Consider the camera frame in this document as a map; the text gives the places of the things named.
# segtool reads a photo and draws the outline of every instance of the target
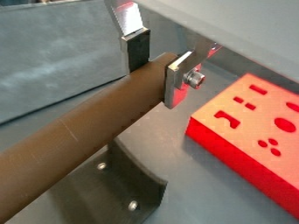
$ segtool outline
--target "red foam block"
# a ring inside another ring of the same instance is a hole
[[[299,219],[299,96],[246,74],[192,115],[188,137]]]

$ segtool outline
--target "gray surface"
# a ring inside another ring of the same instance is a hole
[[[124,75],[103,1],[3,8],[0,28],[0,123]]]
[[[119,136],[125,147],[150,170],[168,180],[163,204],[145,223],[299,223],[283,208],[184,136],[192,112],[236,79],[236,76],[211,64],[206,64],[203,73],[207,75],[206,84],[199,91],[191,89],[182,105],[170,110],[159,104]],[[89,95],[92,93],[3,126],[1,150],[73,108]],[[92,213],[96,212],[93,198],[100,192],[84,191],[87,188],[69,182],[67,186],[63,183],[60,185],[56,185],[8,223],[97,223],[96,215]],[[72,194],[76,195],[79,204],[63,206],[65,204],[63,201],[67,201]],[[77,216],[87,217],[85,222],[73,218]]]
[[[296,0],[135,0],[234,52],[299,81]]]

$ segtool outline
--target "brown cylindrical bar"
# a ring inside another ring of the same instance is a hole
[[[0,154],[0,222],[162,102],[166,53]]]

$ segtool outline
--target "bolt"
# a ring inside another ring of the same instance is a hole
[[[100,171],[103,171],[105,168],[107,168],[107,164],[105,163],[101,163],[101,164],[97,165],[97,169]]]
[[[212,46],[211,46],[211,50],[212,50],[212,51],[216,50],[218,47],[219,47],[219,44],[215,42],[215,43],[212,44]]]
[[[198,89],[204,82],[204,75],[194,70],[191,70],[183,77],[183,81],[192,88]]]
[[[137,202],[132,200],[127,208],[128,208],[128,211],[133,212],[137,208]]]

